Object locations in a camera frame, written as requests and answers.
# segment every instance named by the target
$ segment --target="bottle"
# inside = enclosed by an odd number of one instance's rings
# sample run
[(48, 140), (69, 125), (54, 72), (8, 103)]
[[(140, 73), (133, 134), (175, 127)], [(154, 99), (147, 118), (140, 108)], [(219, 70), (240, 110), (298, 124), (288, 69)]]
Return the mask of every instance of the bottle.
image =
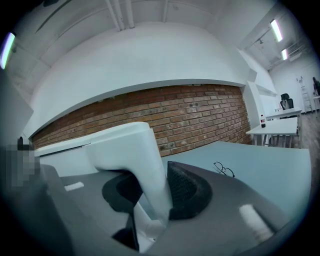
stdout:
[(264, 118), (263, 114), (261, 115), (260, 122), (261, 122), (261, 127), (265, 128), (266, 127), (266, 119)]

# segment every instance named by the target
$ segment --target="fluorescent light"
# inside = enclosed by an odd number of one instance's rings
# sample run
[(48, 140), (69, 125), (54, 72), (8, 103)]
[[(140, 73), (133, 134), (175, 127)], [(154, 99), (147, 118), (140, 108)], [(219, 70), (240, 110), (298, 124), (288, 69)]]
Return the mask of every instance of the fluorescent light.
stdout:
[(9, 33), (6, 37), (6, 42), (4, 43), (4, 47), (1, 53), (1, 61), (0, 66), (4, 70), (6, 67), (8, 55), (11, 49), (12, 44), (14, 43), (15, 35), (12, 33)]
[(282, 58), (283, 58), (284, 61), (288, 58), (287, 49), (284, 49), (284, 50), (282, 51)]
[(275, 32), (276, 39), (280, 42), (282, 40), (282, 35), (275, 19), (271, 22), (271, 26)]

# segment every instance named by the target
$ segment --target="red brick wall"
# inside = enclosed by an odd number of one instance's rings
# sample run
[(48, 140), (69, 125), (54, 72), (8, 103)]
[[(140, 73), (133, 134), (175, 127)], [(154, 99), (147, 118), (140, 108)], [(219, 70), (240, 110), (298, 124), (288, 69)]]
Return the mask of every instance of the red brick wall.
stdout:
[(161, 156), (215, 142), (250, 143), (249, 120), (235, 86), (167, 86), (122, 94), (79, 108), (32, 137), (35, 148), (130, 122), (153, 128)]

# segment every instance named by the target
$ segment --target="desk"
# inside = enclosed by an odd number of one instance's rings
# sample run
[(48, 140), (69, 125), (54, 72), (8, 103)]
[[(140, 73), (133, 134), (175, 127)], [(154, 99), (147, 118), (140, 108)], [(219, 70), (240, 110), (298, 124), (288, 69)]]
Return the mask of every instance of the desk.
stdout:
[(289, 218), (304, 214), (311, 187), (308, 149), (253, 146), (217, 141), (162, 157), (214, 172), (214, 162), (230, 168), (238, 179), (277, 205)]
[(315, 118), (318, 118), (317, 104), (316, 104), (316, 101), (317, 101), (317, 100), (320, 100), (320, 96), (313, 97), (314, 109), (315, 109)]
[(253, 135), (254, 144), (258, 144), (258, 136), (264, 136), (263, 142), (261, 142), (262, 146), (265, 146), (266, 139), (268, 135), (277, 135), (276, 145), (279, 145), (279, 137), (282, 135), (283, 145), (285, 145), (287, 136), (290, 136), (290, 145), (292, 141), (292, 136), (297, 134), (297, 124), (298, 118), (287, 118), (287, 119), (279, 119), (265, 122), (265, 128), (262, 128), (259, 124), (257, 127), (247, 131), (246, 134)]
[(290, 116), (298, 116), (298, 136), (299, 136), (299, 148), (302, 148), (302, 118), (301, 118), (301, 109), (298, 107), (289, 108), (289, 109), (281, 109), (278, 112), (270, 113), (265, 116), (266, 120), (271, 119), (280, 119), (286, 118)]

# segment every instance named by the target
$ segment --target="light blue table surface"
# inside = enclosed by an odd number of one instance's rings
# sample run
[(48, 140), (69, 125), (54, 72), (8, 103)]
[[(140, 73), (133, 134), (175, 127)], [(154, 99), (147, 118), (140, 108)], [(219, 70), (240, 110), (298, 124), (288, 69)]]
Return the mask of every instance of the light blue table surface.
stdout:
[(308, 149), (265, 147), (217, 141), (162, 157), (215, 172), (214, 162), (230, 168), (239, 179), (277, 205), (289, 218), (299, 218), (308, 206), (311, 162)]

